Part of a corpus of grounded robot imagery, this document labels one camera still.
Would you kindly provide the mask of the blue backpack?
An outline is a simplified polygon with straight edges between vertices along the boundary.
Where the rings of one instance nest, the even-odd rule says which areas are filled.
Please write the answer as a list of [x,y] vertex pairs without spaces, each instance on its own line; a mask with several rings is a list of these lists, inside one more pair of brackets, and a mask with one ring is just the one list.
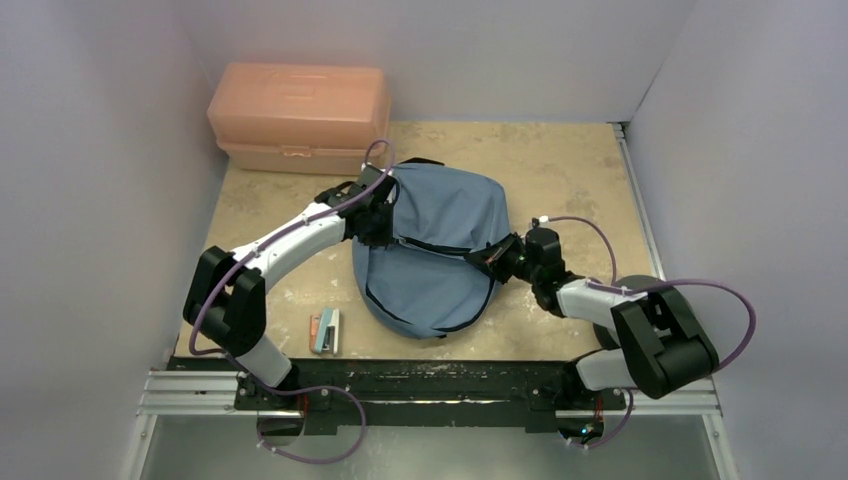
[[473,325],[500,289],[466,257],[510,234],[506,193],[489,177],[420,157],[396,165],[393,176],[392,242],[354,242],[354,279],[384,327],[443,338]]

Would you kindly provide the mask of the small orange eraser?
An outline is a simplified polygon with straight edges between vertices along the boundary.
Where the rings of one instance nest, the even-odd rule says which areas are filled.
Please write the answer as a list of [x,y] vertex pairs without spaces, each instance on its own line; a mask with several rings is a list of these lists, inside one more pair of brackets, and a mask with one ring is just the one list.
[[309,326],[309,348],[313,353],[320,353],[323,347],[321,333],[321,316],[311,315]]

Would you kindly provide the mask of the light blue stapler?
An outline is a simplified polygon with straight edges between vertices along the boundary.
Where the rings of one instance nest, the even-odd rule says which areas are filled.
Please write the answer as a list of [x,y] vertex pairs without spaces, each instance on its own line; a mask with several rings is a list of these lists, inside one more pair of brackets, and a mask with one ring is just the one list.
[[339,353],[340,311],[335,308],[324,308],[321,316],[321,333],[323,340],[322,351],[318,355],[337,355]]

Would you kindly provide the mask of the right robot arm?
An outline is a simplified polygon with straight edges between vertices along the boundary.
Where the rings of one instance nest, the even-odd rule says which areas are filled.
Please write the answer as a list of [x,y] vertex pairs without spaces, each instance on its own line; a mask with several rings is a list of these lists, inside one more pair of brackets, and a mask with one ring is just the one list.
[[510,233],[464,256],[490,279],[527,282],[537,304],[560,318],[613,333],[617,346],[567,362],[561,392],[576,407],[601,390],[636,389],[659,399],[714,373],[718,353],[682,293],[655,283],[645,290],[601,285],[568,270],[558,234],[536,227]]

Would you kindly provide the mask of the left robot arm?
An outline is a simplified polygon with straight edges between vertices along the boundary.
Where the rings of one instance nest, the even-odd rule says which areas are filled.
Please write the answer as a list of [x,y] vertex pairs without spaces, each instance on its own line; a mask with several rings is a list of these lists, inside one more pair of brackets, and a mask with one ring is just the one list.
[[297,399],[292,361],[267,332],[267,294],[302,263],[346,240],[384,246],[391,237],[398,182],[388,169],[364,166],[359,177],[319,193],[295,218],[233,250],[218,246],[199,257],[183,307],[191,327],[191,354],[203,355],[199,337],[213,344],[259,382],[272,408]]

